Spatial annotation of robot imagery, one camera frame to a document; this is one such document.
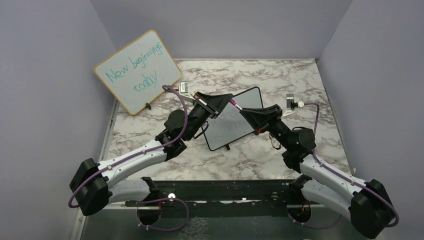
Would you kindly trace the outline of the magenta capped whiteboard marker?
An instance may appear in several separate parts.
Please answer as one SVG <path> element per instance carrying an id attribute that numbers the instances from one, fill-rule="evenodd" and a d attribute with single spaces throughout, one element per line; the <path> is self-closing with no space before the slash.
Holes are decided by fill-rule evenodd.
<path id="1" fill-rule="evenodd" d="M 241 111 L 243 108 L 239 106 L 233 99 L 229 101 L 234 107 L 236 107 L 239 111 Z"/>

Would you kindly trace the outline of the black-framed whiteboard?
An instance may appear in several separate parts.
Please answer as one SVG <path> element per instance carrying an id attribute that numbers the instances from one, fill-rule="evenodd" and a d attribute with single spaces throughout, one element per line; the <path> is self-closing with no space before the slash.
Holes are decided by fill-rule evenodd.
<path id="1" fill-rule="evenodd" d="M 258 86 L 249 88 L 236 94 L 233 98 L 242 108 L 260 109 L 263 107 L 261 90 Z M 222 147 L 251 134 L 254 129 L 240 114 L 239 109 L 228 103 L 217 118 L 208 119 L 208 126 L 204 130 L 204 138 L 210 151 Z"/>

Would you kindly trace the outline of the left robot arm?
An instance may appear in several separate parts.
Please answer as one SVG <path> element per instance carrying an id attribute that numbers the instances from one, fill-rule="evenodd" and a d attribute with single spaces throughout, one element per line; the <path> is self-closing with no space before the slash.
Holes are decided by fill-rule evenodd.
<path id="1" fill-rule="evenodd" d="M 172 111 L 164 123 L 165 129 L 142 147 L 110 160 L 84 160 L 69 184 L 72 195 L 68 206 L 80 208 L 84 216 L 90 216 L 116 202 L 141 201 L 152 205 L 157 200 L 157 191 L 151 179 L 126 178 L 181 154 L 187 148 L 185 142 L 194 138 L 209 118 L 216 118 L 233 97 L 231 93 L 196 92 L 193 109 L 188 112 L 184 104 L 183 109 Z"/>

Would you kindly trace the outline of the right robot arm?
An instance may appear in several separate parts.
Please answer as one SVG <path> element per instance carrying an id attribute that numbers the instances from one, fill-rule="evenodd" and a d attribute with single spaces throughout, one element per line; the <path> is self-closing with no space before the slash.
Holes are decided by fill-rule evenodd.
<path id="1" fill-rule="evenodd" d="M 306 127 L 289 128 L 277 105 L 266 108 L 242 108 L 240 114 L 256 135 L 268 132 L 285 148 L 286 166 L 301 174 L 300 183 L 288 190 L 289 199 L 319 203 L 348 219 L 363 236 L 375 239 L 385 228 L 399 223 L 384 185 L 373 179 L 348 175 L 317 157 L 315 131 Z"/>

